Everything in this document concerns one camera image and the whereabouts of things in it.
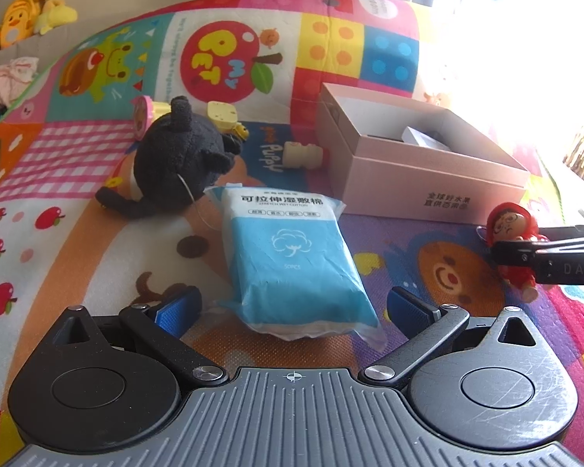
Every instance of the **pink toy wheel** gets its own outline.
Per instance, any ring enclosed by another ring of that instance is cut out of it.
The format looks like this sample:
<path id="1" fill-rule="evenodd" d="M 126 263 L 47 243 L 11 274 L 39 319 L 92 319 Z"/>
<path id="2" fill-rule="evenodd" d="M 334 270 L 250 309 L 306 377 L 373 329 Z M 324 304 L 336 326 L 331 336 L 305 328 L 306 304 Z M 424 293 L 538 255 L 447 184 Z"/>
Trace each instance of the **pink toy wheel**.
<path id="1" fill-rule="evenodd" d="M 137 96 L 134 99 L 134 138 L 142 140 L 145 132 L 153 123 L 154 105 L 151 98 L 146 95 Z"/>

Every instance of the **keychain figurine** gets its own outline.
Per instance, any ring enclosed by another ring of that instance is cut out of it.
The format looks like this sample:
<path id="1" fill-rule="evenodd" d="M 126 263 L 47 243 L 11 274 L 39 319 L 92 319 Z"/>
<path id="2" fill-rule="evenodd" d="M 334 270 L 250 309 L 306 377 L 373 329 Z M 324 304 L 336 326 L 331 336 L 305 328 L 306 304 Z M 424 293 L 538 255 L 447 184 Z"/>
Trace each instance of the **keychain figurine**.
<path id="1" fill-rule="evenodd" d="M 491 247 L 500 240 L 548 240 L 539 234 L 539 225 L 534 216 L 526 209 L 513 202 L 505 202 L 491 211 L 487 218 L 487 245 Z M 534 272 L 529 267 L 498 265 L 502 278 L 521 290 L 521 298 L 530 303 L 536 300 Z"/>

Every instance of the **blue cotton pad package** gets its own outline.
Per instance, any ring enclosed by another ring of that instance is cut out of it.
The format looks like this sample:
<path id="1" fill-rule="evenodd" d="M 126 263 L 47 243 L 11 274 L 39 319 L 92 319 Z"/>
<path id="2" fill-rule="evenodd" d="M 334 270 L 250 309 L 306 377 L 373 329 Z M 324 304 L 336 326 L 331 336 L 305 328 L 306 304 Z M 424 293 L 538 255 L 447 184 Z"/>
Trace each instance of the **blue cotton pad package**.
<path id="1" fill-rule="evenodd" d="M 225 304 L 242 321 L 287 341 L 355 331 L 384 349 L 385 334 L 338 227 L 342 202 L 238 185 L 206 193 L 223 213 L 234 286 Z"/>

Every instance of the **colorful mat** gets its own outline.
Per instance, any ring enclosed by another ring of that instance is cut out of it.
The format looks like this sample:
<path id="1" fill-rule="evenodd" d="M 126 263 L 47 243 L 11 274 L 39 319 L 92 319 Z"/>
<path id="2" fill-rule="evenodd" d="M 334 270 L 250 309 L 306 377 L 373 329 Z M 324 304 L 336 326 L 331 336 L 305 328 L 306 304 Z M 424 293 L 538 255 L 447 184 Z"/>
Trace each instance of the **colorful mat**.
<path id="1" fill-rule="evenodd" d="M 125 196 L 134 190 L 134 97 L 185 94 L 201 112 L 210 99 L 235 104 L 250 137 L 220 184 L 328 193 L 324 174 L 281 168 L 283 143 L 315 142 L 321 82 L 449 99 L 432 17 L 425 7 L 388 0 L 198 0 L 99 33 L 39 76 L 0 121 L 0 465 L 21 446 L 7 412 L 9 385 L 67 305 L 116 314 L 189 284 L 206 307 L 231 294 L 220 234 L 195 209 L 128 223 L 92 200 L 102 184 Z M 558 222 L 558 197 L 536 156 L 511 151 L 533 173 L 524 204 L 542 225 Z M 198 207 L 211 225 L 220 222 L 207 199 Z M 405 341 L 384 317 L 394 285 L 475 315 L 523 307 L 578 388 L 565 444 L 584 461 L 584 288 L 540 290 L 536 301 L 521 303 L 470 226 L 344 215 L 341 229 L 383 318 L 387 349 Z M 195 235 L 208 240 L 207 250 Z M 437 264 L 456 285 L 445 286 L 432 271 Z M 232 373 L 239 365 L 355 373 L 379 356 L 353 335 L 284 342 L 216 314 L 204 315 L 184 340 Z"/>

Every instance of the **gray ribbed plate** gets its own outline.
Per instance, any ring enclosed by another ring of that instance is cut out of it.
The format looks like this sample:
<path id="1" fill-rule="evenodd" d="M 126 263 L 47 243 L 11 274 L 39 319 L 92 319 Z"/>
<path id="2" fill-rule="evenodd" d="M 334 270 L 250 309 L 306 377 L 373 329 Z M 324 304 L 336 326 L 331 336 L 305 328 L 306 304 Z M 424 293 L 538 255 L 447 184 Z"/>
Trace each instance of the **gray ribbed plate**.
<path id="1" fill-rule="evenodd" d="M 28 446 L 22 467 L 279 467 L 580 465 L 559 444 L 518 455 L 459 448 L 422 427 L 396 391 L 346 369 L 240 369 L 192 393 L 178 417 L 131 448 L 67 455 Z"/>

